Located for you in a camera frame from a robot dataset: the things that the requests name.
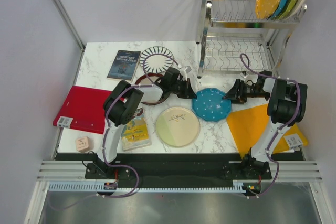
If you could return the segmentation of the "stainless steel dish rack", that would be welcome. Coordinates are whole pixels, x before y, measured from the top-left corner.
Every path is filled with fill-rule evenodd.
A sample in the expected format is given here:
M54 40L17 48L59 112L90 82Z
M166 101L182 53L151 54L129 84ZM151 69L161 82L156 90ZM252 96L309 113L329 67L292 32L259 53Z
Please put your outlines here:
M288 41L302 20L307 5L285 20L258 19L255 0L202 0L196 43L200 46L197 77L207 72L239 74L250 68L279 75Z

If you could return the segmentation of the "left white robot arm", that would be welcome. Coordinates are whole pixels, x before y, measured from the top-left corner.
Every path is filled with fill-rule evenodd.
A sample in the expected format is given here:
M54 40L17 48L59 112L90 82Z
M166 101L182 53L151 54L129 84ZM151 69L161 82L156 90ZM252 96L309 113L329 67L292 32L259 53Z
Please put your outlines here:
M117 164L117 147L121 139L121 132L133 118L139 104L143 102L162 102L171 94L181 99L196 98L188 73L191 68L178 66L169 67L165 74L151 84L131 85L127 81L120 81L103 104L106 129L104 130L101 151L86 168L86 179L118 179L116 175L122 169L137 171L127 164Z

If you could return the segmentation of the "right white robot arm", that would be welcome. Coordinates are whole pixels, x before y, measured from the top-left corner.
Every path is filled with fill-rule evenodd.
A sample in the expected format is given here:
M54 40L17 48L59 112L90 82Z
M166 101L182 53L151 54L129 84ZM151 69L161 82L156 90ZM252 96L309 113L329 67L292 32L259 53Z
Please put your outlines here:
M242 178L271 178L271 155L290 127L302 121L307 91L306 84L275 78L272 72L262 71L252 84L236 79L233 87L223 96L223 100L230 100L232 104L244 104L248 98L265 98L268 101L269 120L264 132L244 155L241 164L233 166Z

